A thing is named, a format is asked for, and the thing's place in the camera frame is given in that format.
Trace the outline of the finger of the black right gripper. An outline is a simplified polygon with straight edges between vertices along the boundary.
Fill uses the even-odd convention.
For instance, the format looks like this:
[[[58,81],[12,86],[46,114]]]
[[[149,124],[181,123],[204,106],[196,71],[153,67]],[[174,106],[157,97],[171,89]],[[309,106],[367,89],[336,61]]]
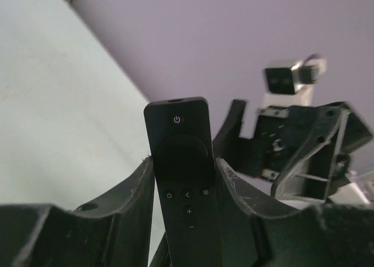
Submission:
[[[348,116],[341,105],[289,108],[280,137],[291,154],[271,186],[272,197],[325,202]]]
[[[231,101],[226,119],[213,140],[213,152],[233,170],[257,178],[263,170],[263,141],[240,136],[246,105],[246,100]]]

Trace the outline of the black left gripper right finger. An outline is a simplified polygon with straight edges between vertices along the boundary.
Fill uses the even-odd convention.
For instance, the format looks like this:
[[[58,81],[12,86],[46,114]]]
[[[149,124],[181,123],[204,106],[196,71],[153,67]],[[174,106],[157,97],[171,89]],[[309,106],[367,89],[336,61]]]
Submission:
[[[224,266],[372,266],[373,206],[288,206],[216,161]]]

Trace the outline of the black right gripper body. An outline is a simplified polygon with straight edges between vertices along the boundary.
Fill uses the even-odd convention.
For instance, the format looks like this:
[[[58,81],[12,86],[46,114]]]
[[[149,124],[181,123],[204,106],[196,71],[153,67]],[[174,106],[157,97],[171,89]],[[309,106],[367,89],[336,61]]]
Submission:
[[[258,112],[252,138],[239,139],[239,172],[251,177],[275,179],[309,137],[314,144],[327,141],[327,130],[339,111],[348,115],[339,155],[349,154],[373,138],[369,127],[346,102],[323,106],[268,106]]]

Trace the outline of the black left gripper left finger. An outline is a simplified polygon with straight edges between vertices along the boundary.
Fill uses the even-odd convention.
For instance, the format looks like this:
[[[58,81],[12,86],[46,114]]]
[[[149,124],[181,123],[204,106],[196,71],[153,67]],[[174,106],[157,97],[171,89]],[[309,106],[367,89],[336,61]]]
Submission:
[[[145,159],[123,182],[81,205],[1,206],[2,266],[146,266],[154,174]]]

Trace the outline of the black remote control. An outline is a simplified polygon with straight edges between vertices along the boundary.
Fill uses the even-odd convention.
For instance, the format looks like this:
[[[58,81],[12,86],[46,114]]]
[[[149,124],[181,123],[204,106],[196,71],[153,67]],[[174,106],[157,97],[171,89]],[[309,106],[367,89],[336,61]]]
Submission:
[[[151,102],[144,119],[172,266],[222,266],[207,100]]]

